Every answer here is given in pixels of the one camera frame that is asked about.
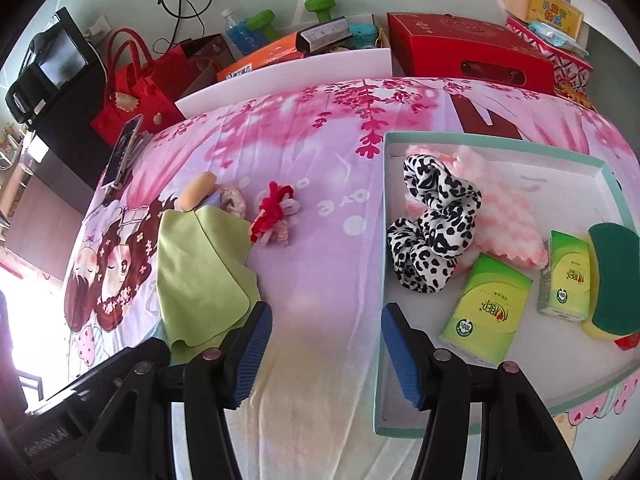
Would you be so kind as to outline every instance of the green scouring pad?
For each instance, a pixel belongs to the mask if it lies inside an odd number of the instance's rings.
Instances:
[[[591,304],[583,330],[615,340],[640,330],[640,238],[613,223],[589,229]]]

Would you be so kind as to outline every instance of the tray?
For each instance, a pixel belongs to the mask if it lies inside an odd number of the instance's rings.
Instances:
[[[613,173],[599,158],[544,146],[525,140],[441,132],[391,132],[385,136],[385,228],[405,216],[406,187],[402,162],[409,144],[429,144],[442,153],[465,145],[494,162],[514,186],[533,204],[536,225],[544,239],[551,229],[584,236],[599,222],[616,222],[635,229],[634,222]],[[405,289],[388,262],[383,238],[383,304],[395,301],[409,324],[424,330],[436,346],[465,286],[468,271],[453,277],[436,294]],[[577,406],[640,367],[640,352],[621,351],[611,341],[589,338],[580,324],[543,316],[536,308],[540,275],[525,270],[533,279],[527,304],[508,353],[555,415]],[[472,358],[461,355],[469,363]],[[416,411],[404,399],[384,344],[380,343],[374,404],[374,431],[383,436],[421,438],[428,412]],[[480,405],[472,405],[470,434],[479,433]]]

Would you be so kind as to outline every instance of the bed sheet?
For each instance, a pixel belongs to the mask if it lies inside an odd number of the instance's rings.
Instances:
[[[94,196],[65,280],[70,378],[158,326],[159,219],[196,174],[208,170],[237,184],[249,219],[270,180],[292,184],[301,209],[290,245],[255,246],[248,260],[274,326],[254,392],[228,416],[241,470],[247,479],[409,478],[419,443],[371,429],[381,147],[392,130],[522,138],[597,156],[638,222],[632,150],[605,118],[561,98],[469,80],[398,78],[223,107],[156,135],[122,190],[109,200]]]

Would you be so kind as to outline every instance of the green cloth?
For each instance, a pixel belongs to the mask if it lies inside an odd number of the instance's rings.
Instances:
[[[176,362],[219,346],[260,300],[255,273],[244,266],[249,226],[213,206],[162,214],[158,299]]]

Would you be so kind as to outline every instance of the black and white scrunchie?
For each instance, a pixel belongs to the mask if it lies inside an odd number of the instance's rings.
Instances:
[[[394,270],[409,290],[438,292],[473,240],[482,195],[429,155],[409,155],[403,170],[409,192],[427,211],[415,222],[399,218],[389,227],[386,241]]]

